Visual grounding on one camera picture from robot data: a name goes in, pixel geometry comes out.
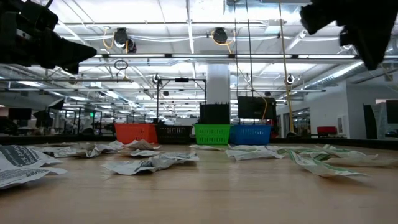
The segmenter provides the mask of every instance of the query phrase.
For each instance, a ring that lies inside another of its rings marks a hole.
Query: plastic basket
[[[192,126],[156,126],[159,144],[189,144]]]
[[[195,134],[199,145],[227,145],[229,124],[195,124]]]
[[[266,145],[269,143],[271,128],[271,125],[234,125],[231,127],[231,143],[235,145]]]
[[[144,139],[148,143],[157,143],[156,129],[154,124],[115,124],[116,139],[129,144],[133,140]]]

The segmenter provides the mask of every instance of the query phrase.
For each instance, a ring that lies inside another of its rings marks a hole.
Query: table surface
[[[163,146],[160,151],[189,151]],[[398,151],[356,149],[398,158]],[[397,223],[398,168],[352,167],[370,177],[322,178],[290,159],[200,162],[146,175],[117,175],[104,154],[64,158],[69,173],[0,190],[1,223]]]

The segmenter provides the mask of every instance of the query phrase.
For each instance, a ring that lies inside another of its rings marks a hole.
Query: blue basket
[[[267,145],[271,128],[271,125],[234,125],[229,138],[235,145]]]

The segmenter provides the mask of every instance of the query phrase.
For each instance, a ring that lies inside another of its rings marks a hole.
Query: black basket
[[[157,125],[156,135],[159,144],[189,144],[192,126]]]

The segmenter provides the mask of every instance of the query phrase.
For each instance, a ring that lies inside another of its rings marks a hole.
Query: red basket
[[[123,144],[142,139],[148,143],[157,143],[154,124],[115,124],[114,127],[116,129],[116,139]]]

